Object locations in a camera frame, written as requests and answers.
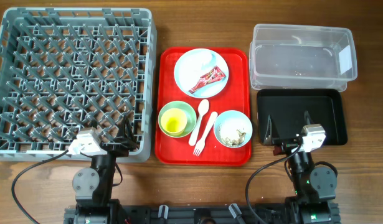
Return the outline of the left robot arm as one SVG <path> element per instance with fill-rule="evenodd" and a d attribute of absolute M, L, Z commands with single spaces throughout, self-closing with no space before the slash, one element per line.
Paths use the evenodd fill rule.
<path fill-rule="evenodd" d="M 119 172 L 116 159 L 127 157 L 137 148 L 130 121 L 123 118 L 112 143 L 104 143 L 92 121 L 72 141 L 69 153 L 82 154 L 91 159 L 90 167 L 78 171 L 72 180 L 77 202 L 74 211 L 66 210 L 65 223 L 130 223 L 130 217 L 118 199 L 112 199 L 115 172 Z"/>

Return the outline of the white napkin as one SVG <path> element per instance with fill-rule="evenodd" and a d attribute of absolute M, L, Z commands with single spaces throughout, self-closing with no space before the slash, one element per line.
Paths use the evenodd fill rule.
<path fill-rule="evenodd" d="M 196 64 L 197 68 L 200 68 L 201 70 L 208 69 L 212 65 L 214 65 L 216 62 L 215 55 L 211 53 L 210 51 L 201 51 L 198 52 L 196 55 Z"/>

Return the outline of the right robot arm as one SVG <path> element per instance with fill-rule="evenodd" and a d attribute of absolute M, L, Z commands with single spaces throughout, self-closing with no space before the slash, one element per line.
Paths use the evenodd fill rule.
<path fill-rule="evenodd" d="M 320 124 L 312 123 L 305 112 L 305 125 L 292 138 L 281 138 L 271 116 L 263 143 L 274 146 L 274 155 L 286 155 L 285 169 L 293 183 L 295 196 L 287 197 L 279 206 L 280 216 L 274 223 L 340 223 L 339 207 L 331 201 L 336 197 L 338 172 L 332 164 L 314 162 L 311 153 L 319 149 L 326 138 Z"/>

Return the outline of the green bowl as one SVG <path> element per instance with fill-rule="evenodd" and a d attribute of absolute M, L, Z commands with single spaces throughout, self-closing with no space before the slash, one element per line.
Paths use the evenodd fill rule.
<path fill-rule="evenodd" d="M 162 117 L 163 113 L 165 111 L 167 111 L 168 109 L 171 109 L 171 108 L 181 109 L 187 115 L 187 126 L 186 126 L 184 132 L 180 136 L 170 136 L 167 132 L 165 132 L 163 130 L 163 128 L 161 127 L 161 124 L 160 124 L 161 117 Z M 169 102 L 169 103 L 167 103 L 166 105 L 163 106 L 163 108 L 161 109 L 161 111 L 158 114 L 158 125 L 159 125 L 159 128 L 161 129 L 161 131 L 164 134 L 166 134 L 167 136 L 172 137 L 172 138 L 181 138 L 181 137 L 184 137 L 184 136 L 187 136 L 188 134 L 190 134 L 193 131 L 195 125 L 196 125 L 196 121 L 197 121 L 197 116 L 196 116 L 196 112 L 194 111 L 194 108 L 191 105 L 189 105 L 188 103 L 184 102 L 184 101 L 172 101 L 172 102 Z"/>

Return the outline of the light blue bowl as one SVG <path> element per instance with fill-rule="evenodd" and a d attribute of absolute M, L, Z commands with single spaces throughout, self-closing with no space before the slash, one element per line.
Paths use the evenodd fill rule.
<path fill-rule="evenodd" d="M 214 135 L 220 143 L 221 143 L 221 141 L 219 138 L 219 129 L 221 126 L 232 127 L 235 129 L 243 129 L 243 131 L 246 132 L 245 140 L 240 146 L 238 146 L 238 147 L 226 146 L 228 148 L 231 148 L 231 149 L 241 148 L 241 147 L 245 146 L 251 140 L 252 133 L 253 133 L 252 123 L 251 123 L 249 117 L 240 111 L 228 110 L 228 111 L 224 111 L 223 113 L 218 115 L 218 117 L 214 123 Z"/>

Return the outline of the light blue plate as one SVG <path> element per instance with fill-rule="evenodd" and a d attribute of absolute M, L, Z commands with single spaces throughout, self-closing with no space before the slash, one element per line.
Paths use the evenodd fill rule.
<path fill-rule="evenodd" d="M 208 69 L 201 70 L 197 68 L 196 55 L 201 51 L 210 51 L 215 55 L 216 62 Z M 218 66 L 226 75 L 226 77 L 218 82 L 211 83 L 197 90 L 195 93 L 189 93 L 189 90 L 196 85 L 198 79 Z M 229 80 L 229 67 L 224 58 L 217 52 L 209 49 L 192 49 L 180 56 L 174 67 L 174 80 L 179 89 L 188 96 L 193 98 L 210 98 L 219 94 L 226 86 Z"/>

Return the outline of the red snack wrapper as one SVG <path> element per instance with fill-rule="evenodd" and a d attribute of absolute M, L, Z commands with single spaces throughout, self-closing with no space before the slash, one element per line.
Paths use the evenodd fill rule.
<path fill-rule="evenodd" d="M 194 87 L 189 90 L 189 93 L 193 94 L 202 87 L 209 85 L 214 82 L 223 80 L 226 77 L 225 73 L 218 67 L 215 66 L 212 70 L 204 74 L 198 79 L 198 82 Z"/>

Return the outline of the rice and peanut shell waste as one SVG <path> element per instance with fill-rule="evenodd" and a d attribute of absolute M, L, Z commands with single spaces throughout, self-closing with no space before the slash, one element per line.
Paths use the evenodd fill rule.
<path fill-rule="evenodd" d="M 246 132 L 243 129 L 221 126 L 219 129 L 219 138 L 223 145 L 228 147 L 238 147 L 245 140 Z"/>

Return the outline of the white plastic spoon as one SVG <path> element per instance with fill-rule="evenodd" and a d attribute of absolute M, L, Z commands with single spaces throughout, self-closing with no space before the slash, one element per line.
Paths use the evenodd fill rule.
<path fill-rule="evenodd" d="M 188 142 L 190 146 L 196 145 L 197 137 L 198 137 L 201 122 L 202 122 L 202 118 L 208 112 L 208 110 L 209 110 L 209 101 L 207 99 L 203 99 L 199 103 L 199 106 L 197 108 L 198 117 L 197 117 L 196 125 L 195 125 L 195 127 L 194 127 L 194 129 L 190 135 L 189 142 Z"/>

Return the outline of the white plastic fork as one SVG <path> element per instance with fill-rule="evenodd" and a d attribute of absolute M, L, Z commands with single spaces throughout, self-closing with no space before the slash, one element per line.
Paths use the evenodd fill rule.
<path fill-rule="evenodd" d="M 210 114 L 209 120 L 206 124 L 206 128 L 205 128 L 200 140 L 198 140 L 198 142 L 196 142 L 196 146 L 195 146 L 194 152 L 193 152 L 193 154 L 195 156 L 200 156 L 201 152 L 204 150 L 207 135 L 209 134 L 212 127 L 214 126 L 214 123 L 215 123 L 215 120 L 217 119 L 217 117 L 218 117 L 218 113 L 216 111 L 213 111 Z"/>

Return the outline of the yellow cup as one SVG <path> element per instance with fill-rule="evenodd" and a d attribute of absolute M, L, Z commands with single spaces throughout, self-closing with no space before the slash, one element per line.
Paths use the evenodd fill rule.
<path fill-rule="evenodd" d="M 187 115 L 181 109 L 171 108 L 163 113 L 160 124 L 170 136 L 180 136 L 187 126 Z"/>

